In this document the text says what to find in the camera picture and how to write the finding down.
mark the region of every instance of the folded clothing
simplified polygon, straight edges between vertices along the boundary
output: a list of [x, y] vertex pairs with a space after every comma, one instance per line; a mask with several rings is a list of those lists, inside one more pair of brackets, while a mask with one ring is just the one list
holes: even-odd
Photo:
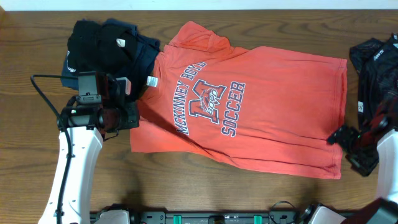
[[371, 121], [382, 100], [398, 96], [398, 34], [387, 42], [370, 39], [349, 50], [359, 75], [358, 122]]
[[[140, 35], [133, 24], [116, 19], [108, 19], [102, 25], [77, 21], [68, 40], [62, 75], [97, 71], [115, 78], [127, 77], [132, 83], [129, 98], [136, 100], [153, 71], [159, 46], [158, 40]], [[62, 79], [62, 85], [78, 89], [77, 80]]]
[[133, 152], [193, 152], [242, 169], [339, 179], [346, 60], [258, 47], [186, 23], [137, 101]]

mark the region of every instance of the green object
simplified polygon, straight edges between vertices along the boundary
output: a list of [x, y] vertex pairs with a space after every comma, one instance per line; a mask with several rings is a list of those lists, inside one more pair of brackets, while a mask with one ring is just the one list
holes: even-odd
[[181, 223], [182, 223], [181, 215], [174, 215], [173, 224], [181, 224]]
[[262, 216], [255, 215], [254, 216], [254, 224], [262, 224]]

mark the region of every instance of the red garment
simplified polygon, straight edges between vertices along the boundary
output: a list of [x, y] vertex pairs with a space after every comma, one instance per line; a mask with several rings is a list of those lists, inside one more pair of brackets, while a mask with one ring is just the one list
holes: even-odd
[[187, 151], [242, 169], [339, 179], [346, 60], [231, 47], [194, 22], [157, 56], [133, 152]]

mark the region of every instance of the sleeve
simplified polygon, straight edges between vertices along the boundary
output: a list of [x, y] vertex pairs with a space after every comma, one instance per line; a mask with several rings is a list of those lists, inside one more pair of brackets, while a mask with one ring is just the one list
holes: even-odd
[[181, 27], [178, 34], [170, 41], [169, 45], [185, 49], [201, 50], [204, 52], [218, 52], [232, 50], [226, 37], [220, 37], [192, 21]]

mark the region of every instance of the wooden table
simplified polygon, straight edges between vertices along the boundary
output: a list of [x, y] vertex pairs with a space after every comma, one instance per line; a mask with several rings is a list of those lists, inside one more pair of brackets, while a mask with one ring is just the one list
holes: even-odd
[[[0, 223], [37, 223], [58, 159], [55, 116], [30, 84], [31, 74], [60, 74], [67, 39], [79, 19], [109, 17], [137, 24], [168, 43], [195, 21], [233, 46], [270, 46], [348, 58], [350, 47], [398, 32], [398, 11], [118, 11], [7, 12], [0, 25]], [[59, 80], [37, 80], [60, 110], [75, 92]], [[346, 122], [356, 125], [358, 76], [348, 63]], [[95, 170], [91, 210], [112, 203], [136, 209], [267, 210], [279, 200], [337, 209], [374, 199], [377, 171], [363, 178], [343, 159], [340, 180], [240, 170], [189, 153], [132, 153], [129, 132], [108, 141]]]

